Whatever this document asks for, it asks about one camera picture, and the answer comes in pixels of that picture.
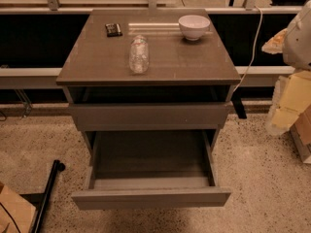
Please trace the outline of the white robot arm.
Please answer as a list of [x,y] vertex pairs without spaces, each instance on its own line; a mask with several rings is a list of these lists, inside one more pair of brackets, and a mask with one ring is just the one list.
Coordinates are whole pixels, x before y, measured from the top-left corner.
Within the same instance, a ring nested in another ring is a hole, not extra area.
[[311,1],[294,17],[286,29],[270,38],[261,50],[283,54],[283,61],[295,69],[311,70]]

